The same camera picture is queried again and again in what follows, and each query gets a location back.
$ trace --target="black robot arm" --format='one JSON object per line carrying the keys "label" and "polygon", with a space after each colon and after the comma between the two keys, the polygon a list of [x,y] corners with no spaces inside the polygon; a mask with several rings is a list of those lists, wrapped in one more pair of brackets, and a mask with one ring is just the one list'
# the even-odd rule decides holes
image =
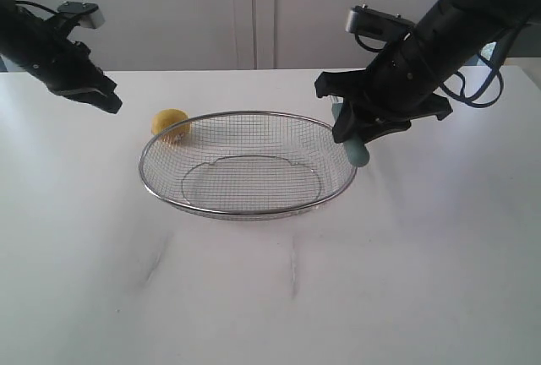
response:
{"label": "black robot arm", "polygon": [[[446,98],[433,92],[441,88],[457,101],[474,107],[494,80],[503,80],[500,66],[519,32],[528,23],[541,20],[541,0],[439,0],[414,24],[400,16],[375,12],[366,6],[352,9],[347,31],[366,47],[360,36],[386,41],[378,56],[364,71],[322,73],[315,83],[318,97],[344,98],[333,134],[338,143],[357,135],[364,143],[388,133],[405,131],[411,120],[452,113]],[[486,44],[498,41],[490,60],[485,84],[474,95],[450,91],[444,82]]]}
{"label": "black robot arm", "polygon": [[0,0],[0,53],[43,82],[55,95],[116,113],[117,86],[89,59],[90,49],[68,40],[75,26],[103,22],[94,3],[63,3],[47,20],[24,8],[30,2]]}

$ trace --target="light blue object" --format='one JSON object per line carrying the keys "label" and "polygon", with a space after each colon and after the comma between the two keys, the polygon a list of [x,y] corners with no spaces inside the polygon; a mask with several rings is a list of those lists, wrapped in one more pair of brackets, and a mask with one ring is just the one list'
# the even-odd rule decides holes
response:
{"label": "light blue object", "polygon": [[[335,120],[340,115],[340,110],[342,109],[342,103],[333,103],[332,104],[332,115]],[[369,163],[370,153],[366,149],[364,142],[354,134],[348,141],[344,144],[344,149],[346,150],[347,159],[349,163],[357,168],[361,168]]]}

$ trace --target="metal strainer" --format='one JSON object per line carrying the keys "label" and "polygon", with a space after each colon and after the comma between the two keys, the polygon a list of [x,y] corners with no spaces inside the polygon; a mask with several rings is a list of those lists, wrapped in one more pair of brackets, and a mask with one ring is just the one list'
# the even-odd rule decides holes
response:
{"label": "metal strainer", "polygon": [[228,220],[293,215],[335,198],[355,178],[331,130],[279,112],[190,118],[145,146],[139,174],[149,192],[190,213]]}

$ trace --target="yellow lemon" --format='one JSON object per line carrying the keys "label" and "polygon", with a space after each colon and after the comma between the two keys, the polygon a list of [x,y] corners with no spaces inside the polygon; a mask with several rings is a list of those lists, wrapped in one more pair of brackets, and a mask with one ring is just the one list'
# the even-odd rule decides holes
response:
{"label": "yellow lemon", "polygon": [[[182,110],[178,109],[166,109],[162,110],[152,118],[152,133],[154,135],[162,132],[169,126],[175,123],[186,120],[188,115]],[[178,135],[185,135],[189,133],[189,124],[183,124],[182,126],[171,130],[169,133],[163,136],[164,140],[174,140]]]}

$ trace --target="white table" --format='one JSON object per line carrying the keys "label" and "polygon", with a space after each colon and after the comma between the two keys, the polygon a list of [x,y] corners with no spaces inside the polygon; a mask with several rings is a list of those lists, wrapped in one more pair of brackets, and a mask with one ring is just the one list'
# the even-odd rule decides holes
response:
{"label": "white table", "polygon": [[306,215],[213,221],[144,190],[156,112],[330,123],[319,72],[111,73],[117,116],[0,75],[0,363],[539,364],[541,93],[517,67],[496,106],[374,141]]}

